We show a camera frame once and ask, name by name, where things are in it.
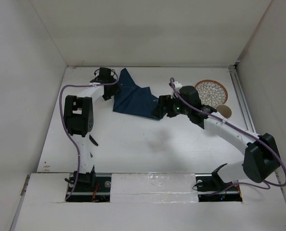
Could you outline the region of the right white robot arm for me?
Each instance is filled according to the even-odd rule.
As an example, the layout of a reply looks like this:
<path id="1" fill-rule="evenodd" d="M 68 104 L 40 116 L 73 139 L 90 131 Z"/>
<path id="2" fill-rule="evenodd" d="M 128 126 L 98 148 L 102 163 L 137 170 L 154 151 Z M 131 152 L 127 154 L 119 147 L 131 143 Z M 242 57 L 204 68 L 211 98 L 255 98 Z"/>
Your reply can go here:
<path id="1" fill-rule="evenodd" d="M 151 112 L 154 117 L 185 115 L 193 124 L 219 136 L 244 156 L 240 162 L 217 167 L 206 180 L 196 184 L 198 190 L 220 191 L 235 180 L 243 179 L 251 180 L 252 186 L 265 183 L 266 188 L 270 188 L 273 183 L 267 178 L 282 164 L 274 137 L 268 133 L 259 135 L 230 123 L 215 108 L 201 102 L 195 87 L 182 86 L 178 82 L 170 85 L 173 92 L 158 97 L 158 104 Z"/>

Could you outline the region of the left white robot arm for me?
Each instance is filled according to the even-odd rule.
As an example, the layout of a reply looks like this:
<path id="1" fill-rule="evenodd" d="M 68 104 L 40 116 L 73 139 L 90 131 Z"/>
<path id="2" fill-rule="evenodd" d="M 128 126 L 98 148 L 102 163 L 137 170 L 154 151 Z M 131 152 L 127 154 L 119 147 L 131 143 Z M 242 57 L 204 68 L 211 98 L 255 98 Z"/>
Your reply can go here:
<path id="1" fill-rule="evenodd" d="M 66 85 L 61 89 L 59 109 L 63 129 L 77 150 L 77 170 L 68 179 L 76 187 L 93 190 L 96 173 L 89 150 L 89 136 L 94 126 L 93 103 L 99 99 L 109 100 L 121 91 L 118 75 L 113 69 L 100 67 L 88 85 Z"/>

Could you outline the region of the dark blue cloth napkin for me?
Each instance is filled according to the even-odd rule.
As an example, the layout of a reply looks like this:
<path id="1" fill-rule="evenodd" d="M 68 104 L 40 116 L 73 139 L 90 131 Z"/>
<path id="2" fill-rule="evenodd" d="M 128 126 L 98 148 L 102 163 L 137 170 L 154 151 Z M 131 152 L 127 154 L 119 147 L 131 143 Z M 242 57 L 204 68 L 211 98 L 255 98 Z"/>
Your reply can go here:
<path id="1" fill-rule="evenodd" d="M 151 93 L 150 87 L 138 86 L 126 68 L 120 72 L 119 86 L 121 91 L 114 96 L 114 112 L 158 120 L 152 111 L 159 99 Z"/>

